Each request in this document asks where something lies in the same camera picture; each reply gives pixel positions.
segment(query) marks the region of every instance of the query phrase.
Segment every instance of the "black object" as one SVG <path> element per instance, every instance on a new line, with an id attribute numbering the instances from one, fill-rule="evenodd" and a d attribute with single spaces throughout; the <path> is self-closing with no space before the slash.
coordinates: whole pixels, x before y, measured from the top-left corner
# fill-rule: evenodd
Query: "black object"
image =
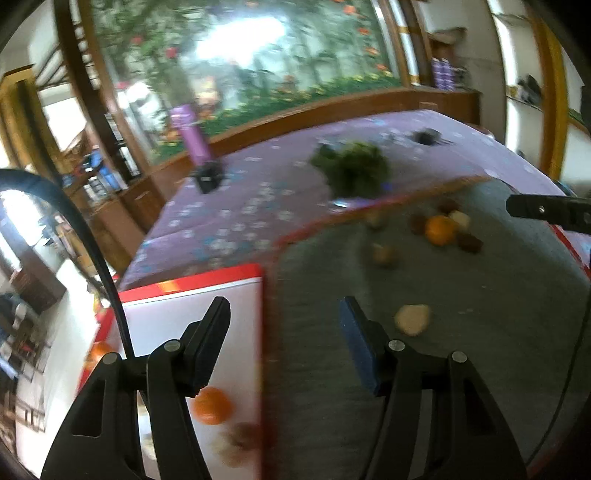
<path id="1" fill-rule="evenodd" d="M 146 406 L 162 480 L 210 479 L 185 397 L 209 382 L 230 326 L 230 304 L 216 297 L 201 322 L 150 355 L 107 353 L 61 424 L 41 480 L 145 479 L 137 391 Z"/>
<path id="2" fill-rule="evenodd" d="M 209 193 L 217 189 L 223 180 L 223 165 L 219 160 L 210 160 L 191 172 L 192 178 L 199 186 L 201 193 Z"/>
<path id="3" fill-rule="evenodd" d="M 432 128 L 415 132 L 413 140 L 421 145 L 435 145 L 441 141 L 441 133 Z"/>
<path id="4" fill-rule="evenodd" d="M 433 413 L 421 479 L 527 479 L 511 430 L 464 353 L 439 358 L 391 340 L 353 297 L 341 302 L 340 322 L 361 381 L 376 397 L 385 396 L 363 480 L 407 480 L 422 390 L 433 390 Z"/>
<path id="5" fill-rule="evenodd" d="M 528 74 L 525 79 L 519 79 L 517 85 L 522 88 L 520 100 L 530 105 L 541 106 L 542 89 L 535 78 Z"/>
<path id="6" fill-rule="evenodd" d="M 591 200 L 552 195 L 511 195 L 506 202 L 513 217 L 545 220 L 565 230 L 591 234 Z"/>

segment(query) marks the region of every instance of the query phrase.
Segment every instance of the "purple item on shelf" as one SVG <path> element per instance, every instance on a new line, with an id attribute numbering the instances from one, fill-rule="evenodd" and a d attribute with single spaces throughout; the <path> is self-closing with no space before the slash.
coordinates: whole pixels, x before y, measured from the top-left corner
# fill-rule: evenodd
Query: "purple item on shelf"
<path id="1" fill-rule="evenodd" d="M 433 78 L 435 80 L 435 87 L 439 90 L 445 90 L 445 82 L 443 80 L 443 72 L 441 70 L 441 61 L 439 59 L 431 59 L 433 65 Z"/>
<path id="2" fill-rule="evenodd" d="M 207 140 L 197 125 L 197 116 L 190 105 L 174 107 L 170 111 L 170 118 L 173 127 L 182 135 L 185 147 L 187 147 L 189 156 L 196 167 L 213 160 Z"/>
<path id="3" fill-rule="evenodd" d="M 454 91 L 456 89 L 456 85 L 454 83 L 453 70 L 449 60 L 443 59 L 441 61 L 441 70 L 443 72 L 443 81 L 445 85 L 444 90 Z"/>

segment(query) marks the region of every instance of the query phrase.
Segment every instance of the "floor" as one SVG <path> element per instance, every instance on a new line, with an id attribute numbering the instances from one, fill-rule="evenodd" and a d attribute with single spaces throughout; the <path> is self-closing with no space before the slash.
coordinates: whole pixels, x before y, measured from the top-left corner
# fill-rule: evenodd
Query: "floor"
<path id="1" fill-rule="evenodd" d="M 66 286 L 62 300 L 41 316 L 48 326 L 51 348 L 43 375 L 33 382 L 19 380 L 18 396 L 46 412 L 45 431 L 34 432 L 17 423 L 17 455 L 37 477 L 51 444 L 74 398 L 83 363 L 98 328 L 93 312 L 93 295 L 71 261 L 57 272 Z"/>

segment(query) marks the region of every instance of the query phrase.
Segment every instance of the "blue gripper pad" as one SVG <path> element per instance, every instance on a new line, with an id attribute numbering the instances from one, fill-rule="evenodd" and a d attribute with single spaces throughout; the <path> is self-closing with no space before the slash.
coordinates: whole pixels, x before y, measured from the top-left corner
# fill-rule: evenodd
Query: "blue gripper pad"
<path id="1" fill-rule="evenodd" d="M 354 297 L 340 302 L 340 326 L 357 373 L 365 386 L 376 397 L 384 395 L 386 348 L 389 337 L 377 322 L 367 319 Z"/>

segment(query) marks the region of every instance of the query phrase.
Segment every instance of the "small food item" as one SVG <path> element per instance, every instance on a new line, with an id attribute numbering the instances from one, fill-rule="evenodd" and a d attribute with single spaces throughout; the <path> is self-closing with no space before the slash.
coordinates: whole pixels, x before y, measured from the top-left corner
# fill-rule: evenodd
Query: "small food item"
<path id="1" fill-rule="evenodd" d="M 464 252 L 477 254 L 482 250 L 483 242 L 479 238 L 466 232 L 457 234 L 457 246 Z"/>
<path id="2" fill-rule="evenodd" d="M 90 349 L 89 358 L 91 362 L 97 364 L 100 359 L 103 358 L 107 353 L 115 352 L 115 349 L 111 347 L 107 342 L 95 342 Z"/>
<path id="3" fill-rule="evenodd" d="M 216 387 L 204 387 L 191 400 L 191 412 L 199 423 L 218 425 L 234 413 L 234 405 L 228 396 Z"/>
<path id="4" fill-rule="evenodd" d="M 427 220 L 425 236 L 438 247 L 452 243 L 456 237 L 456 222 L 445 215 L 436 215 Z"/>
<path id="5" fill-rule="evenodd" d="M 459 209 L 460 209 L 460 204 L 451 198 L 443 199 L 441 202 L 439 202 L 439 205 L 437 206 L 437 210 L 439 210 L 443 215 L 449 215 L 454 210 L 459 210 Z"/>
<path id="6" fill-rule="evenodd" d="M 386 225 L 386 216 L 379 209 L 372 209 L 365 214 L 365 224 L 372 230 L 380 230 Z"/>
<path id="7" fill-rule="evenodd" d="M 404 305 L 396 312 L 394 323 L 402 333 L 414 337 L 427 329 L 430 318 L 429 305 Z"/>
<path id="8" fill-rule="evenodd" d="M 380 267 L 392 267 L 397 259 L 397 255 L 393 247 L 373 244 L 374 262 Z"/>
<path id="9" fill-rule="evenodd" d="M 250 452 L 259 447 L 259 427 L 253 423 L 237 423 L 218 434 L 212 449 L 224 465 L 236 468 L 250 457 Z"/>
<path id="10" fill-rule="evenodd" d="M 410 231 L 415 235 L 423 235 L 425 233 L 425 225 L 427 224 L 427 217 L 422 213 L 415 213 L 408 221 Z"/>
<path id="11" fill-rule="evenodd" d="M 470 226 L 470 217 L 464 212 L 454 210 L 452 213 L 447 215 L 450 219 L 457 223 L 457 227 L 460 231 L 465 232 Z"/>

